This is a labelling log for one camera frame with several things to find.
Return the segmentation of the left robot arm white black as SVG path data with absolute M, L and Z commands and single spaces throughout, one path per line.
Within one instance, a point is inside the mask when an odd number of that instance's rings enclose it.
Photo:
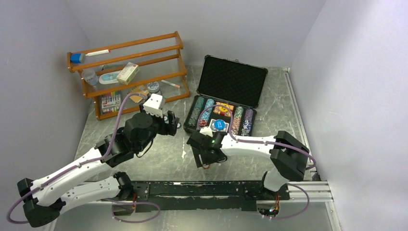
M 89 202 L 134 197 L 134 186 L 125 172 L 94 183 L 86 183 L 86 180 L 148 150 L 157 135 L 174 136 L 178 128 L 179 118 L 171 111 L 167 115 L 141 111 L 124 126 L 116 125 L 111 135 L 74 162 L 38 180 L 20 180 L 18 203 L 23 206 L 25 222 L 37 228 Z

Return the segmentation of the black poker set case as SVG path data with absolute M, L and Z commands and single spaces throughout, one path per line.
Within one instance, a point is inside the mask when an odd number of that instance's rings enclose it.
M 252 128 L 249 133 L 249 136 L 251 136 L 253 133 L 255 116 L 257 114 L 256 108 L 259 105 L 260 96 L 267 75 L 268 69 L 264 67 L 258 67 L 238 61 L 206 55 L 197 87 L 198 94 L 193 98 L 192 105 L 185 118 L 183 124 L 184 130 L 187 133 L 192 133 L 195 131 L 196 126 L 199 125 L 198 120 L 202 116 L 203 110 L 209 109 L 209 107 L 204 107 L 206 100 L 213 99 L 215 103 L 214 105 L 210 106 L 213 109 L 216 106 L 216 102 L 222 102 L 234 105 L 234 110 L 231 113 L 231 117 L 227 117 L 215 114 L 212 109 L 207 126 L 210 125 L 211 119 L 222 119 L 229 123 L 229 128 L 231 128 L 235 109 L 236 107 L 241 106 L 244 111 L 242 114 L 238 135 L 241 136 L 245 111 L 247 109 L 252 109 L 254 114 L 252 118 Z M 204 98 L 202 111 L 198 116 L 196 126 L 188 126 L 188 120 L 198 97 Z

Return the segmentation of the yellow big blind button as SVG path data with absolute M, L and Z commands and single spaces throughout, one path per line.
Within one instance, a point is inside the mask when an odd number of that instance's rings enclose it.
M 222 104 L 220 107 L 219 107 L 219 109 L 220 109 L 220 111 L 222 111 L 222 112 L 228 112 L 228 105 L 227 104 Z

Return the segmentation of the blue playing card deck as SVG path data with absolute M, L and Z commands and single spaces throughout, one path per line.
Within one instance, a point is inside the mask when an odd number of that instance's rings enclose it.
M 209 127 L 213 132 L 228 132 L 229 123 L 222 119 L 211 119 Z

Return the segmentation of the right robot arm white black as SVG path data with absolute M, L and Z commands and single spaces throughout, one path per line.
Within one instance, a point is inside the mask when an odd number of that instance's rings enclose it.
M 265 172 L 259 187 L 265 199 L 272 199 L 281 186 L 290 181 L 303 181 L 311 158 L 308 148 L 286 131 L 279 131 L 275 136 L 246 137 L 202 129 L 192 133 L 187 144 L 197 167 L 221 163 L 233 156 L 262 157 L 271 161 L 272 169 Z

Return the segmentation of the blue small blind button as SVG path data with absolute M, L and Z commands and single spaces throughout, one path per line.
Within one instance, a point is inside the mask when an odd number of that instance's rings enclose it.
M 223 120 L 218 119 L 214 121 L 214 129 L 221 131 L 221 130 L 224 130 L 225 127 L 226 127 L 226 124 Z

